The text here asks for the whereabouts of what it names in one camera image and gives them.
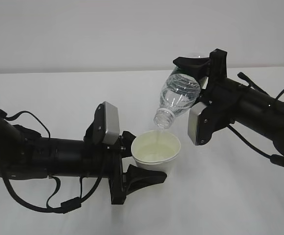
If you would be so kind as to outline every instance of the white paper cup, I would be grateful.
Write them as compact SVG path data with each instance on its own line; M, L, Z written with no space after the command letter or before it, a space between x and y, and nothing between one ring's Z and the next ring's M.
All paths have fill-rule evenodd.
M147 170L170 172L181 149L179 139L167 131L148 131L131 145L136 165Z

